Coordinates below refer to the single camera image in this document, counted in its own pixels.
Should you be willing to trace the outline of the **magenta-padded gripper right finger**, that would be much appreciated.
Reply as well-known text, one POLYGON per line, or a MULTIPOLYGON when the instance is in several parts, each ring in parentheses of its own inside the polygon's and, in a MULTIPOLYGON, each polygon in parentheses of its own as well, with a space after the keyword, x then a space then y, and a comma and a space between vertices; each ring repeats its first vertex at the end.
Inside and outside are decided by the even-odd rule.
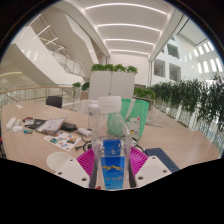
POLYGON ((130 151, 130 187, 143 187, 157 181, 171 171, 155 155, 147 156, 140 150, 132 147, 130 151))

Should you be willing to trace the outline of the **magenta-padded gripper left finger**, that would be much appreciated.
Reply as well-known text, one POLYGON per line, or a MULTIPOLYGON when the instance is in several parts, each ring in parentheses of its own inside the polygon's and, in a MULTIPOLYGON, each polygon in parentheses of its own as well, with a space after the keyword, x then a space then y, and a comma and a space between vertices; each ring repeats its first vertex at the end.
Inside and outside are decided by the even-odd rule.
POLYGON ((81 187, 94 189, 97 170, 93 150, 89 149, 77 158, 69 158, 56 171, 56 175, 81 187))

